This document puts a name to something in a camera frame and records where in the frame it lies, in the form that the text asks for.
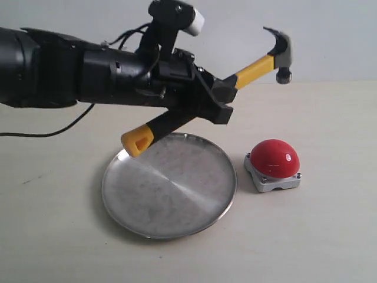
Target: white wall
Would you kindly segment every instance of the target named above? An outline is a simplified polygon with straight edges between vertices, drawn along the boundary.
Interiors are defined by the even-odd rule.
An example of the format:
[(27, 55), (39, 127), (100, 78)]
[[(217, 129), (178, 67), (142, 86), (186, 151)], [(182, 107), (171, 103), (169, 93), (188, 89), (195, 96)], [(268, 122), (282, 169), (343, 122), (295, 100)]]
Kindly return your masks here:
[[(375, 0), (191, 0), (205, 16), (197, 38), (181, 34), (177, 46), (197, 64), (225, 77), (269, 51), (281, 29), (294, 44), (294, 81), (377, 79)], [(35, 27), (86, 40), (111, 40), (150, 20), (150, 0), (1, 0), (0, 26)], [(134, 48), (138, 38), (133, 39)], [(271, 74), (258, 82), (273, 83)]]

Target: white tip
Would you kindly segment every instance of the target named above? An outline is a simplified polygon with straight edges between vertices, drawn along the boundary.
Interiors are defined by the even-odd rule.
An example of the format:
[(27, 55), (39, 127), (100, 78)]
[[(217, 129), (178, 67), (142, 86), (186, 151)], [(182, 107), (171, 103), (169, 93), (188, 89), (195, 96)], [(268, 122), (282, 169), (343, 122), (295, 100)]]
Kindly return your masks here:
[(191, 25), (188, 28), (186, 28), (184, 31), (192, 35), (193, 37), (196, 37), (197, 35), (199, 35), (199, 33), (201, 32), (201, 29), (204, 26), (204, 17), (195, 8), (194, 8), (194, 11), (195, 11), (195, 19), (191, 23)]

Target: yellow handle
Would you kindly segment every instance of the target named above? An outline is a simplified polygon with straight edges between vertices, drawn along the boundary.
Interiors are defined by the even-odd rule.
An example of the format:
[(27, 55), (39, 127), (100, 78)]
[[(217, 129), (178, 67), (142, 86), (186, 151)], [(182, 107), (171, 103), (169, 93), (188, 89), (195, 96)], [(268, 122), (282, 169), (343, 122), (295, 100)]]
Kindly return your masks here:
[(252, 81), (272, 72), (275, 69), (275, 59), (271, 55), (265, 55), (261, 59), (257, 60), (253, 64), (242, 69), (238, 73), (237, 83), (234, 86), (236, 89), (240, 90), (246, 85), (250, 84)]
[(131, 156), (137, 157), (142, 154), (154, 140), (152, 130), (144, 124), (121, 136), (124, 150)]

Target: round metal tray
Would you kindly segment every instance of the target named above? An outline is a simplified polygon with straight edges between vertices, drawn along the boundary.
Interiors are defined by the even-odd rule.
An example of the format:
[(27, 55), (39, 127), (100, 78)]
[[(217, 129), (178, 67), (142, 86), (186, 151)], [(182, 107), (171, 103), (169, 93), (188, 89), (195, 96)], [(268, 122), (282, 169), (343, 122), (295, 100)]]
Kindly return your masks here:
[(136, 158), (120, 151), (106, 170), (102, 197), (110, 216), (129, 231), (174, 239), (218, 221), (236, 189), (236, 171), (222, 149), (173, 133)]

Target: robotic arm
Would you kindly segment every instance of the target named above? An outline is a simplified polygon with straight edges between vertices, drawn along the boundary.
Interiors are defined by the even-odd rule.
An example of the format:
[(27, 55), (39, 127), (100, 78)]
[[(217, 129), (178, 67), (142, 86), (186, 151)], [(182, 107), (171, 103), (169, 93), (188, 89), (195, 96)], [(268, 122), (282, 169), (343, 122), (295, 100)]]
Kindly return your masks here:
[[(167, 111), (121, 137), (136, 157), (153, 143), (199, 117), (227, 124), (238, 90), (279, 69), (277, 82), (289, 83), (289, 37), (260, 60), (224, 80), (194, 63), (194, 54), (174, 48), (179, 31), (200, 33), (204, 18), (189, 4), (155, 0), (153, 20), (125, 32), (110, 44), (93, 44), (69, 35), (24, 28), (0, 28), (0, 103), (15, 108), (64, 108), (78, 102), (163, 107)], [(143, 37), (135, 52), (122, 51), (129, 36)], [(121, 41), (119, 50), (110, 46)]]

